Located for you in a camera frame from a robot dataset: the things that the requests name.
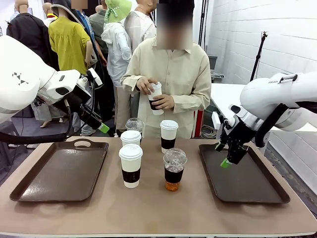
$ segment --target black hair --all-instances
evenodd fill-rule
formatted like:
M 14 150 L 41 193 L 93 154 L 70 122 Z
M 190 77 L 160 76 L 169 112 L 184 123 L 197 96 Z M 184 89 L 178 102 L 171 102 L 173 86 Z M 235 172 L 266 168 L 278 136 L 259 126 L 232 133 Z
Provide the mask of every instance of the black hair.
M 163 24 L 179 25 L 193 21 L 194 0 L 159 0 L 158 15 Z

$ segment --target white robotic arm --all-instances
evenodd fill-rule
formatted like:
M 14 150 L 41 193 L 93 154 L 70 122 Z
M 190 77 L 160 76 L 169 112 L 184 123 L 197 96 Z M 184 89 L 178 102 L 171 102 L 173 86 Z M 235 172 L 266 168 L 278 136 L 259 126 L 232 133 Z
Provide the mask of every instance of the white robotic arm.
M 276 74 L 271 79 L 259 78 L 245 86 L 241 105 L 231 105 L 233 118 L 223 119 L 224 127 L 216 150 L 229 146 L 222 166 L 238 164 L 245 155 L 244 143 L 255 138 L 264 146 L 264 136 L 273 127 L 295 131 L 308 123 L 310 112 L 317 113 L 317 72 Z
M 85 85 L 89 81 L 95 81 L 99 86 L 102 84 L 92 68 L 87 72 L 88 76 L 76 70 L 57 72 L 36 53 L 9 36 L 0 37 L 0 53 L 0 123 L 24 109 L 35 98 L 67 113 L 66 99 L 71 111 L 77 112 L 92 128 L 103 132 L 107 129 L 100 117 L 85 105 L 91 98 Z

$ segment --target tray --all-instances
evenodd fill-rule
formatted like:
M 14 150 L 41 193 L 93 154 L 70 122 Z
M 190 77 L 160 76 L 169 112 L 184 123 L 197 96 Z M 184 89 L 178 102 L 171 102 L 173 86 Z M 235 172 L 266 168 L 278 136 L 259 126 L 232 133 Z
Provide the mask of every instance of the tray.
M 251 147 L 237 165 L 222 168 L 227 150 L 215 151 L 215 145 L 200 145 L 205 173 L 215 195 L 224 202 L 278 204 L 290 197 Z
M 53 143 L 10 195 L 20 202 L 70 202 L 89 198 L 108 143 L 78 139 Z

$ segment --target orange liquid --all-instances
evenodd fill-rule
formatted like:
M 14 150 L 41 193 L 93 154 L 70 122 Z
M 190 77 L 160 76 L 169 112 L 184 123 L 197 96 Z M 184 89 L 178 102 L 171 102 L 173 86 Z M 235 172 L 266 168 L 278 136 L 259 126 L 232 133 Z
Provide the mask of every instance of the orange liquid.
M 171 192 L 175 192 L 178 190 L 178 187 L 179 187 L 179 182 L 178 183 L 170 183 L 170 182 L 166 182 L 165 183 L 165 187 L 168 191 L 171 191 Z

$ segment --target white hoodie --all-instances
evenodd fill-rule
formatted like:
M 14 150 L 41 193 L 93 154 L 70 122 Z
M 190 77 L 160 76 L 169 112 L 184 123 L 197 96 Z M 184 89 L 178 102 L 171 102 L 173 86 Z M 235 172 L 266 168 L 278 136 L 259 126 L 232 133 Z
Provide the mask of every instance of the white hoodie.
M 124 26 L 119 23 L 104 24 L 101 39 L 106 42 L 109 50 L 107 70 L 115 87 L 122 87 L 121 77 L 126 73 L 130 62 L 131 40 Z

